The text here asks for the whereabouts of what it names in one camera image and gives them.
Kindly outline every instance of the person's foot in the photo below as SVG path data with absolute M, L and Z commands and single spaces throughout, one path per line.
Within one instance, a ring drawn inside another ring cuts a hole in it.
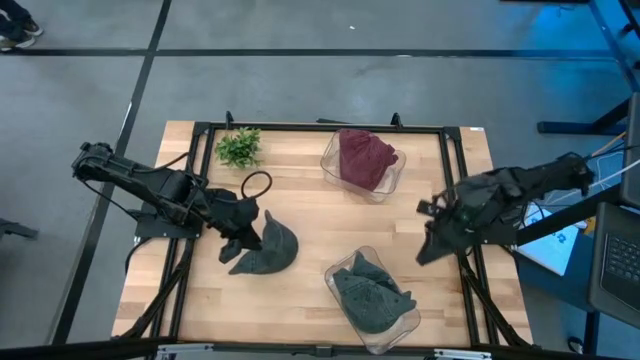
M 32 18 L 29 18 L 22 23 L 22 29 L 31 36 L 40 36 L 44 32 L 44 29 L 41 28 L 40 25 L 36 24 Z
M 21 35 L 19 37 L 13 39 L 6 36 L 0 36 L 0 51 L 9 51 L 14 48 L 24 49 L 35 44 L 35 37 L 24 31 L 21 31 L 20 33 Z

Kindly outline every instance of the red towel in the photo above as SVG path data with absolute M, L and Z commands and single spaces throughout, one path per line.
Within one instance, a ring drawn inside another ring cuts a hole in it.
M 342 129 L 339 133 L 340 178 L 375 190 L 387 168 L 398 161 L 396 150 L 369 131 Z

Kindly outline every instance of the dark gray towel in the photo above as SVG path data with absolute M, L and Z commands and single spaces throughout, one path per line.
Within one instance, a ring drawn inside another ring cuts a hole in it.
M 356 328 L 370 334 L 388 330 L 398 318 L 416 307 L 411 292 L 400 290 L 389 274 L 356 253 L 352 270 L 333 274 L 342 308 Z
M 251 250 L 229 271 L 235 274 L 273 274 L 291 265 L 298 255 L 298 239 L 286 226 L 264 213 L 267 223 L 262 231 L 262 250 Z

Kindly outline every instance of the gray floor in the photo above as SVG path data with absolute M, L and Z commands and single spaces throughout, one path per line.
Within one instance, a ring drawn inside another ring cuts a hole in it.
M 23 0 L 41 48 L 146 48 L 161 0 Z M 613 31 L 621 12 L 599 0 Z M 160 48 L 606 49 L 586 7 L 497 0 L 173 0 Z M 626 53 L 640 49 L 630 36 Z M 142 58 L 0 57 L 0 216 L 40 229 L 0 243 L 0 347 L 42 344 L 95 196 L 71 179 L 83 141 L 114 143 Z M 589 153 L 607 137 L 542 136 L 541 120 L 589 122 L 630 93 L 613 61 L 379 57 L 156 58 L 126 155 L 153 163 L 166 120 L 318 117 L 486 128 L 496 166 Z M 127 207 L 139 203 L 116 192 Z M 106 339 L 134 225 L 111 209 L 70 341 Z M 536 343 L 566 351 L 584 312 L 524 288 Z M 640 331 L 605 317 L 599 354 L 638 358 Z M 228 358 L 244 355 L 225 355 Z

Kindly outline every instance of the green plant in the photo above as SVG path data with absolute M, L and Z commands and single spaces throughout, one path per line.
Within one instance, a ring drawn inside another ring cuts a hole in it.
M 260 165 L 255 156 L 260 148 L 260 129 L 240 128 L 238 135 L 225 135 L 216 147 L 216 156 L 224 161 L 222 165 L 244 169 Z

